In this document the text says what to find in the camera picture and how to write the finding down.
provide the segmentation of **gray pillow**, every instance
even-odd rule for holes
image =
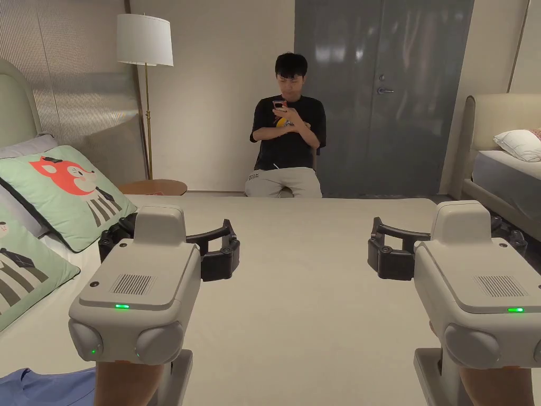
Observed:
[[[42,134],[38,137],[0,148],[0,158],[16,158],[31,154],[38,154],[58,146],[58,143],[51,134]],[[41,237],[49,230],[41,225],[24,207],[15,199],[11,193],[0,186],[0,205],[7,207],[15,219],[21,223],[36,238]]]
[[[40,134],[32,140],[24,141],[9,147],[0,148],[1,158],[17,158],[18,156],[38,154],[58,147],[58,143],[51,134]]]

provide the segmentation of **gray pants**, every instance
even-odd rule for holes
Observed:
[[[282,168],[255,171],[246,181],[246,196],[252,198],[279,198],[288,187],[296,198],[321,198],[318,177],[311,168]]]

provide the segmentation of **smartphone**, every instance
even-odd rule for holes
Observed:
[[[284,100],[273,100],[272,104],[275,110],[283,110],[284,107],[287,107],[287,103]]]

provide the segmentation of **beige headboard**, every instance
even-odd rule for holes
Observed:
[[[0,147],[32,139],[41,131],[30,84],[17,68],[0,59]]]
[[[504,131],[541,128],[540,94],[492,94],[466,100],[450,194],[459,199],[470,179],[477,151],[499,149],[493,138]]]

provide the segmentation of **white pillow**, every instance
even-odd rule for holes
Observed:
[[[496,135],[494,142],[521,161],[541,161],[541,129],[506,131]]]

